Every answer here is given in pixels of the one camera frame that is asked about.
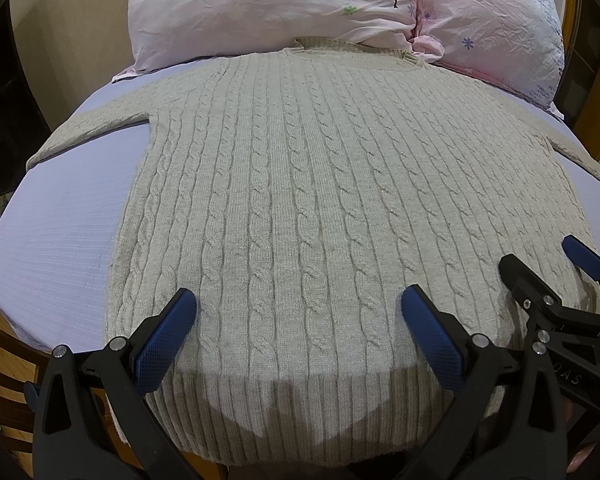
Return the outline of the beige cable-knit sweater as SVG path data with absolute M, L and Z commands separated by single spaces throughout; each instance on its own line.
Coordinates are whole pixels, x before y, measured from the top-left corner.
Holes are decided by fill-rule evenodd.
M 562 251 L 593 243 L 567 156 L 521 102 L 403 51 L 302 38 L 204 61 L 62 124 L 30 168 L 147 122 L 109 267 L 105 334 L 180 288 L 195 327 L 148 404 L 185 452 L 342 466 L 422 442 L 450 402 L 398 311 L 419 285 L 497 344 L 522 319 L 513 254 L 570 306 L 600 289 Z

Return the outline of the lavender bed sheet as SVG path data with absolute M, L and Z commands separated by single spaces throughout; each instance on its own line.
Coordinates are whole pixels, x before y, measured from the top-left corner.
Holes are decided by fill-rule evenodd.
M 189 70 L 146 76 L 140 87 Z M 150 137 L 147 122 L 109 131 L 30 168 L 0 220 L 0 309 L 47 350 L 97 351 L 105 334 L 109 267 L 126 196 Z M 600 255 L 600 176 L 559 162 L 576 187 Z M 519 311 L 526 336 L 526 317 Z

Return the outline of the pink floral pillow right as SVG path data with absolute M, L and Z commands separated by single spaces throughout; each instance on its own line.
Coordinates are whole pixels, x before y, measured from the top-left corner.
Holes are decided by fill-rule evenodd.
M 417 0 L 414 52 L 548 110 L 565 68 L 554 0 Z

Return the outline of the pink floral pillow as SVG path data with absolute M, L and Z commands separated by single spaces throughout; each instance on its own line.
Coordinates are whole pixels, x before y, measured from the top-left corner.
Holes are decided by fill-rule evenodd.
M 417 0 L 129 0 L 129 79 L 215 56 L 277 51 L 323 37 L 440 60 L 439 41 L 416 36 Z
M 548 110 L 565 68 L 554 0 L 417 0 L 414 52 Z

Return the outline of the pink floral pillow left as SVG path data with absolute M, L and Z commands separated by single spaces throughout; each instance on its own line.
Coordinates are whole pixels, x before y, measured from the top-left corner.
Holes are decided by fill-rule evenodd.
M 416 36 L 417 0 L 129 0 L 129 79 L 215 56 L 277 51 L 323 37 L 440 60 L 439 41 Z

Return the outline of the wooden bed frame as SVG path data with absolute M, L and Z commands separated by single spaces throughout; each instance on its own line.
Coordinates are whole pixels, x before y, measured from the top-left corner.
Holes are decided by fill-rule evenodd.
M 8 402 L 9 408 L 13 408 L 16 404 L 22 404 L 21 411 L 27 410 L 29 414 L 32 414 L 24 398 L 23 383 L 27 380 L 38 379 L 40 374 L 38 364 L 29 358 L 9 352 L 9 349 L 15 345 L 17 337 L 1 311 L 0 332 L 6 334 L 0 340 L 0 411 Z M 0 422 L 0 443 L 7 445 L 9 461 L 16 466 L 15 472 L 2 472 L 5 467 L 0 468 L 0 479 L 15 479 L 18 472 L 25 474 L 28 479 L 33 478 L 32 453 L 26 451 L 26 447 L 32 443 L 32 440 L 32 429 L 27 430 L 23 425 L 5 426 Z

